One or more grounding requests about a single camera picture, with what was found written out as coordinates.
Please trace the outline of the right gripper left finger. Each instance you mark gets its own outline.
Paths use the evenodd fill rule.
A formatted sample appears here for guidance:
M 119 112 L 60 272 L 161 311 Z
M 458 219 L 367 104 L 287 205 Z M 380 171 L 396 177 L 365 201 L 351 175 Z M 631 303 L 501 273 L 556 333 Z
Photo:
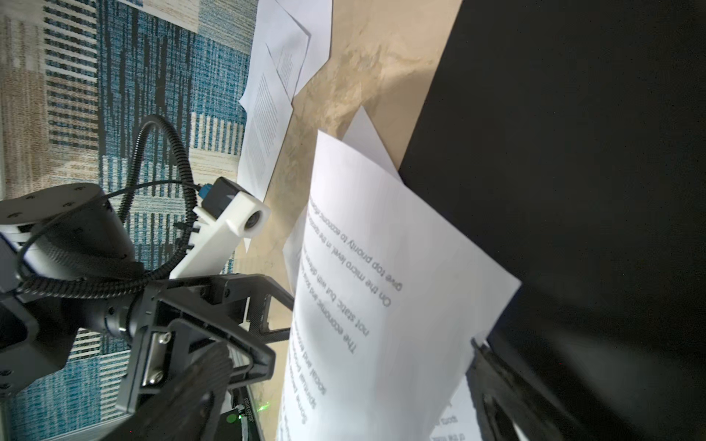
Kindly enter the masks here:
M 107 440 L 212 440 L 233 370 L 225 343 L 208 349 Z

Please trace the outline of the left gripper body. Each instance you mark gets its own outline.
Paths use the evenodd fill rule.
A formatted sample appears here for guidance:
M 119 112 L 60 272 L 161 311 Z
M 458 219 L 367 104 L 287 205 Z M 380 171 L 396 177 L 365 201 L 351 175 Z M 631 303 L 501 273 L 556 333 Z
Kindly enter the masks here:
M 223 343 L 236 365 L 226 388 L 231 391 L 270 380 L 276 355 L 270 344 L 286 341 L 287 328 L 268 326 L 270 303 L 287 309 L 294 297 L 272 277 L 217 275 L 155 281 L 114 309 L 116 330 L 131 344 L 127 374 L 117 406 L 135 413 L 169 380 L 205 358 Z

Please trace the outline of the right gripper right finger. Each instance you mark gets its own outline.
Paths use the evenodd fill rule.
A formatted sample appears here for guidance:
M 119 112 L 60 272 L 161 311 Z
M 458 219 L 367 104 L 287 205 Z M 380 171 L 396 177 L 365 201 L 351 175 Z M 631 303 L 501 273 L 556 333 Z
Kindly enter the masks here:
M 483 440 L 583 440 L 585 428 L 526 382 L 487 344 L 471 341 L 467 381 Z

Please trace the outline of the text paper sheet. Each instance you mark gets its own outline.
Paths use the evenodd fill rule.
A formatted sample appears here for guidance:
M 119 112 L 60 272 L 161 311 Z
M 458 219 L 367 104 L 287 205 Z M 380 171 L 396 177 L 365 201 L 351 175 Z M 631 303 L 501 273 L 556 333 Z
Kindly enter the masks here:
M 268 54 L 255 68 L 243 102 L 246 129 L 237 182 L 263 201 L 290 124 L 292 103 Z
M 277 437 L 426 440 L 520 281 L 399 179 L 316 140 Z

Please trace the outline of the orange black file folder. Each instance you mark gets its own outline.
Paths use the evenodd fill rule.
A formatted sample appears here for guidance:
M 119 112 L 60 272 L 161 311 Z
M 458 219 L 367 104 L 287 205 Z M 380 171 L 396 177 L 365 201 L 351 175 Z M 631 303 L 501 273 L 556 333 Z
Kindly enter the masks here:
M 702 1 L 464 1 L 400 173 L 520 280 L 476 341 L 583 440 L 704 439 Z

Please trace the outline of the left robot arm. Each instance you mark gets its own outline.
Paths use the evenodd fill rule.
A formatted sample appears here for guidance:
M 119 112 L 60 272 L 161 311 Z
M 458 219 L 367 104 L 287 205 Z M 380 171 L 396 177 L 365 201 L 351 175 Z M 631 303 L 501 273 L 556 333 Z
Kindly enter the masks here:
M 88 183 L 44 189 L 1 205 L 1 396 L 63 369 L 80 329 L 132 349 L 118 407 L 135 413 L 218 343 L 236 354 L 226 388 L 269 380 L 270 303 L 292 295 L 270 277 L 226 275 L 235 248 L 270 212 L 227 178 L 187 186 L 175 251 L 148 270 L 110 196 Z

